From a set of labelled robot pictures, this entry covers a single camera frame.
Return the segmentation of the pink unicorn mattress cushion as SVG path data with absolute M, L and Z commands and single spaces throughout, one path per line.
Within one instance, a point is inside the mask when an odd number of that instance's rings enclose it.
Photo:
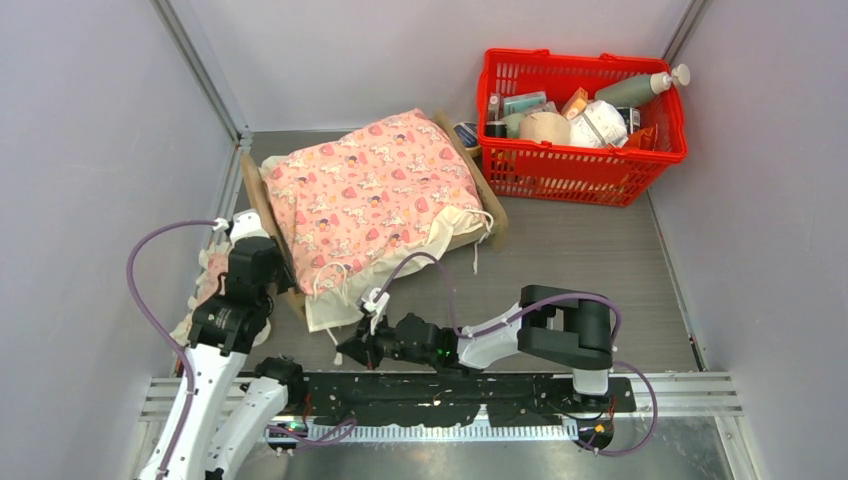
M 496 224 L 470 165 L 419 109 L 268 157 L 259 176 L 313 333 L 358 322 L 363 292 Z

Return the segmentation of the wooden pet bed frame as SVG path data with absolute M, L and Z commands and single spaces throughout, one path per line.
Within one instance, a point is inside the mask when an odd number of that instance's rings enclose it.
M 486 238 L 485 242 L 490 245 L 495 252 L 500 252 L 506 239 L 506 232 L 509 227 L 509 220 L 504 207 L 500 200 L 495 195 L 491 187 L 486 183 L 483 174 L 475 164 L 473 158 L 467 153 L 458 135 L 453 130 L 454 123 L 442 109 L 436 109 L 430 116 L 430 119 L 438 125 L 445 133 L 445 136 L 450 139 L 453 146 L 458 150 L 459 154 L 465 161 L 468 169 L 474 179 L 477 195 L 483 206 L 483 210 L 492 215 L 491 233 Z M 240 173 L 243 178 L 243 191 L 246 193 L 250 207 L 257 210 L 260 216 L 262 227 L 271 235 L 271 238 L 276 241 L 282 249 L 284 258 L 287 261 L 286 266 L 291 266 L 291 255 L 288 252 L 286 242 L 282 238 L 280 229 L 274 219 L 269 194 L 262 181 L 259 167 L 249 153 L 242 153 L 239 157 Z M 277 289 L 278 294 L 282 296 L 286 304 L 292 310 L 294 315 L 303 322 L 306 322 L 306 296 L 299 291 L 299 287 L 293 287 L 284 290 L 282 287 Z

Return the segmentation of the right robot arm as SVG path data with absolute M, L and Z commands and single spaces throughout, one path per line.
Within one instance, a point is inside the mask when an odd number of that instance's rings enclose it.
M 571 397 L 580 408 L 596 410 L 610 398 L 609 373 L 622 315 L 603 295 L 528 285 L 504 313 L 464 327 L 438 326 L 414 314 L 390 325 L 386 305 L 380 289 L 364 294 L 362 317 L 354 334 L 337 344 L 339 356 L 369 370 L 392 359 L 468 375 L 524 353 L 570 368 Z

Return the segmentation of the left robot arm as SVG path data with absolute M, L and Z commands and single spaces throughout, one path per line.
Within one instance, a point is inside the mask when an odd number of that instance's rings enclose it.
M 184 374 L 142 479 L 232 479 L 267 425 L 298 412 L 307 398 L 301 365 L 268 357 L 255 367 L 229 415 L 225 400 L 254 340 L 273 311 L 270 285 L 282 276 L 282 254 L 270 238 L 235 241 L 222 289 L 195 311 Z

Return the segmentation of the small pink ruffled pillow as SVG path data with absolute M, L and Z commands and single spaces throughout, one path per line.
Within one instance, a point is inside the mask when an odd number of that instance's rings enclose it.
M 225 241 L 220 244 L 211 245 L 199 253 L 199 264 L 201 274 L 195 281 L 196 293 L 188 299 L 189 311 L 184 319 L 171 331 L 170 336 L 180 346 L 189 344 L 189 334 L 193 323 L 195 310 L 207 300 L 219 296 L 225 296 L 225 275 L 228 266 L 228 254 L 233 248 L 232 243 Z M 263 311 L 264 320 L 262 328 L 254 337 L 253 346 L 264 343 L 270 336 L 269 316 L 273 310 L 273 300 L 269 291 L 259 299 L 234 299 L 237 304 L 250 306 L 254 304 Z

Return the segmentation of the beige tape roll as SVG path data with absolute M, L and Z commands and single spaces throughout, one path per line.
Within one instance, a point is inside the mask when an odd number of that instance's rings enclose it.
M 535 143 L 568 145 L 571 139 L 571 124 L 564 116 L 554 112 L 529 114 L 519 124 L 518 138 Z

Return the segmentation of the teal box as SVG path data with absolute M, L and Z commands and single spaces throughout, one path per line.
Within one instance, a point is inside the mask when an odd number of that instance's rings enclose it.
M 529 108 L 544 105 L 547 102 L 545 91 L 536 91 L 502 98 L 502 115 L 509 116 Z

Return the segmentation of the red plastic basket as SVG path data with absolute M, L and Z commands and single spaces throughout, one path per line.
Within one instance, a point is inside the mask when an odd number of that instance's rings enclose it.
M 483 176 L 498 195 L 626 207 L 670 166 L 688 154 L 680 95 L 670 91 L 641 107 L 641 120 L 657 130 L 652 150 L 587 149 L 490 137 L 489 97 L 543 91 L 557 105 L 579 88 L 589 94 L 637 74 L 669 72 L 657 58 L 562 55 L 547 49 L 490 48 L 483 55 L 476 107 Z

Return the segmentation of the orange small box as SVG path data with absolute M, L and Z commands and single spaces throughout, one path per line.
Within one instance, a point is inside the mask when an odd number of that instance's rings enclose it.
M 590 103 L 588 92 L 583 88 L 578 88 L 571 98 L 563 105 L 561 115 L 571 121 L 578 117 Z

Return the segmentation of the white round pouch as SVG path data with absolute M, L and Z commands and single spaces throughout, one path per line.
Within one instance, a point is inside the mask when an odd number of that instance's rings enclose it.
M 605 101 L 593 101 L 570 121 L 568 145 L 579 148 L 603 149 L 623 147 L 628 140 L 623 116 Z

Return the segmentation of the orange snack packet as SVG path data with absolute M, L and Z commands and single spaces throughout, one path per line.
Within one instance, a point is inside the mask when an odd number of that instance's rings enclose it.
M 653 151 L 658 140 L 658 125 L 652 125 L 634 131 L 625 142 L 623 149 Z

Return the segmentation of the green pump bottle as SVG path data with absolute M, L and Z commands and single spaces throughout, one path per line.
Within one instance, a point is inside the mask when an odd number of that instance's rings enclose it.
M 636 108 L 653 101 L 672 87 L 685 87 L 691 82 L 691 72 L 686 64 L 679 64 L 671 72 L 636 75 L 598 90 L 594 99 L 616 108 Z

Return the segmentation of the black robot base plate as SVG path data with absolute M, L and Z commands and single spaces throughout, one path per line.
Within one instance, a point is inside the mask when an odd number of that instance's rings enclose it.
M 545 426 L 562 413 L 594 417 L 636 410 L 627 378 L 612 378 L 610 398 L 588 405 L 575 396 L 569 375 L 553 373 L 310 373 L 306 385 L 282 412 L 326 426 L 348 418 L 368 427 L 467 426 L 480 413 L 495 427 Z

